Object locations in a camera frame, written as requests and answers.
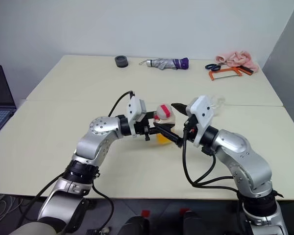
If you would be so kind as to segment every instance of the pink towel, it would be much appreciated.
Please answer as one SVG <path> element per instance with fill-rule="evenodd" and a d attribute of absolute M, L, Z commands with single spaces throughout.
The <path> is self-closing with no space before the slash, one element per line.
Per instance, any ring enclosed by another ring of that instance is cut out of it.
<path fill-rule="evenodd" d="M 258 66 L 254 64 L 250 54 L 247 51 L 232 51 L 227 54 L 221 54 L 216 56 L 217 63 L 225 63 L 229 67 L 236 67 L 243 65 L 254 72 L 258 71 Z"/>

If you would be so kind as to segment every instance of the white table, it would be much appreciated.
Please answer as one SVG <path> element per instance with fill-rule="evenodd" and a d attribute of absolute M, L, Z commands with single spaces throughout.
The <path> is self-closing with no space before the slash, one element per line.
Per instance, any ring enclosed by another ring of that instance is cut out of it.
<path fill-rule="evenodd" d="M 155 107 L 147 102 L 148 110 Z M 91 101 L 27 100 L 0 131 L 0 193 L 35 195 L 65 169 L 89 123 L 109 110 Z M 115 114 L 124 110 L 120 104 Z M 186 117 L 175 113 L 181 135 Z M 226 105 L 213 126 L 244 135 L 270 164 L 274 188 L 294 199 L 294 123 L 283 107 Z M 192 188 L 183 173 L 181 149 L 144 139 L 125 137 L 112 144 L 96 180 L 100 191 L 113 198 L 236 199 L 231 191 Z M 195 179 L 211 159 L 189 143 L 187 162 Z M 225 175 L 229 171 L 218 161 L 210 177 Z M 232 180 L 219 184 L 234 187 Z M 98 196 L 91 192 L 89 197 Z"/>
<path fill-rule="evenodd" d="M 185 102 L 201 94 L 219 95 L 229 105 L 282 106 L 267 78 L 259 72 L 211 81 L 208 60 L 190 60 L 188 70 L 159 70 L 128 58 L 129 66 L 118 68 L 111 56 L 66 55 L 27 97 L 27 100 L 93 101 L 113 104 L 133 90 L 146 102 Z"/>

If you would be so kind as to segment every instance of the scissors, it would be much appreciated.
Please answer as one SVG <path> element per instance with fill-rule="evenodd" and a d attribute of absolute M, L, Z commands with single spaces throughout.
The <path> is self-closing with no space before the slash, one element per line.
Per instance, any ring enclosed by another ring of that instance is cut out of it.
<path fill-rule="evenodd" d="M 224 63 L 208 64 L 208 65 L 205 66 L 205 69 L 216 72 L 216 71 L 219 71 L 221 69 L 221 65 L 224 65 Z"/>

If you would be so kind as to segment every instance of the white wall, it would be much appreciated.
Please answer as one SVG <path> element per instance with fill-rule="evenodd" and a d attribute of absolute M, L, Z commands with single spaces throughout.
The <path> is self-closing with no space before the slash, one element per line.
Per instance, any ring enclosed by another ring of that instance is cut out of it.
<path fill-rule="evenodd" d="M 0 0 L 0 64 L 16 101 L 64 54 L 214 58 L 261 66 L 294 0 Z"/>

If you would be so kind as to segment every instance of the floor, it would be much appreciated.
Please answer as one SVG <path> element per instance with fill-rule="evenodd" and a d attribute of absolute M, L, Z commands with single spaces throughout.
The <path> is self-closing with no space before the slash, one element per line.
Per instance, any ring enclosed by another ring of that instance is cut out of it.
<path fill-rule="evenodd" d="M 29 218 L 36 218 L 37 212 L 43 203 L 35 203 L 29 212 Z M 236 222 L 236 201 L 216 200 L 183 200 L 183 199 L 115 199 L 115 212 L 108 223 L 110 235 L 116 235 L 122 225 L 136 215 L 148 216 L 151 234 L 153 235 L 180 235 L 181 214 L 187 209 L 195 211 L 208 226 L 216 231 L 214 234 L 223 235 L 226 231 L 238 232 Z M 83 223 L 74 235 L 85 235 L 88 229 L 98 228 L 108 217 L 110 205 L 106 200 L 94 200 L 95 208 L 86 212 Z M 294 235 L 294 201 L 281 201 L 281 210 L 290 235 Z M 14 229 L 21 214 L 15 210 L 0 222 L 0 235 L 7 235 Z"/>

